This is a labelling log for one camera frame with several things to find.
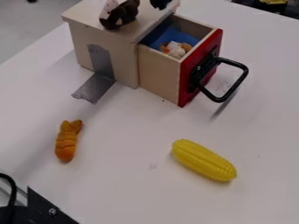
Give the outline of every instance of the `black device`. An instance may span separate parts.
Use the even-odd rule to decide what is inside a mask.
[[[17,206],[16,182],[4,173],[0,173],[0,179],[7,181],[11,188],[8,205],[0,207],[1,224],[79,224],[30,187],[27,189],[27,206]]]

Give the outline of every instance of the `gray tape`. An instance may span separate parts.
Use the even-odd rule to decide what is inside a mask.
[[[95,74],[72,97],[95,104],[115,83],[115,76],[109,51],[99,45],[87,45],[87,48]]]
[[[114,79],[112,62],[109,51],[99,45],[87,45],[90,60],[92,61],[94,72]]]
[[[72,94],[72,97],[96,104],[113,84],[115,84],[115,80],[109,79],[100,73],[95,73]]]

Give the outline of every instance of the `black cable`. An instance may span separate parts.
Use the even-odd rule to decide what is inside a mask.
[[[1,220],[1,224],[11,224],[14,215],[14,206],[17,200],[17,185],[16,182],[10,176],[0,173],[0,179],[6,179],[11,187],[10,201],[5,208],[4,215]]]

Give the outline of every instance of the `red drawer front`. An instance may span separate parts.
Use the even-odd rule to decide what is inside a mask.
[[[194,93],[188,93],[189,77],[191,70],[215,47],[218,47],[217,56],[221,47],[223,31],[217,29],[204,43],[202,43],[187,59],[181,64],[181,74],[179,83],[179,97],[178,106],[184,107],[187,102],[191,101],[198,93],[199,90]],[[202,84],[206,84],[211,77],[216,73],[216,68],[213,69],[203,81]]]

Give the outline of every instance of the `yellow corn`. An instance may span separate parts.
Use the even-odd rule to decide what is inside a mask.
[[[234,166],[206,147],[181,139],[172,145],[172,154],[184,166],[210,179],[227,182],[237,177]]]

